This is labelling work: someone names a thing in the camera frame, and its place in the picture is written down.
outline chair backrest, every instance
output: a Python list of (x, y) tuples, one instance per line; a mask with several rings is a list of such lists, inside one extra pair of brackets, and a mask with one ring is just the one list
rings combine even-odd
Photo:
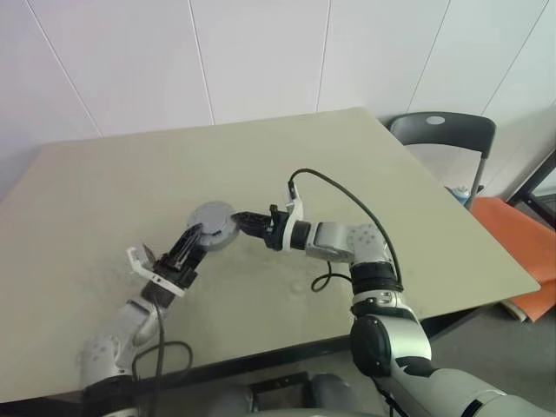
[(482, 116), (424, 111), (395, 117), (388, 129), (404, 145), (432, 143), (476, 150), (487, 159), (496, 125)]

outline table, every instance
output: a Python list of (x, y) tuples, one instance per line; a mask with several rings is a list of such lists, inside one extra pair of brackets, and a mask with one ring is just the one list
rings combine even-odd
[[(207, 201), (265, 213), (283, 204), (299, 167), (333, 177), (378, 215), (420, 318), (538, 288), (364, 109), (54, 143), (0, 205), (0, 402), (78, 389), (81, 346), (144, 284), (129, 274), (127, 247), (168, 250)], [(306, 219), (367, 221), (327, 184), (296, 183)], [(167, 338), (187, 341), (202, 366), (344, 336), (348, 283), (309, 289), (325, 270), (241, 235), (198, 268)]]

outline gray round object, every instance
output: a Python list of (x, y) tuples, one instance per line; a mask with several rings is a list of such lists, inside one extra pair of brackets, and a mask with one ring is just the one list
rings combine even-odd
[(220, 250), (239, 233), (237, 225), (230, 217), (233, 213), (234, 209), (226, 202), (207, 202), (191, 213), (188, 226), (200, 223), (202, 236), (199, 244), (206, 251)]

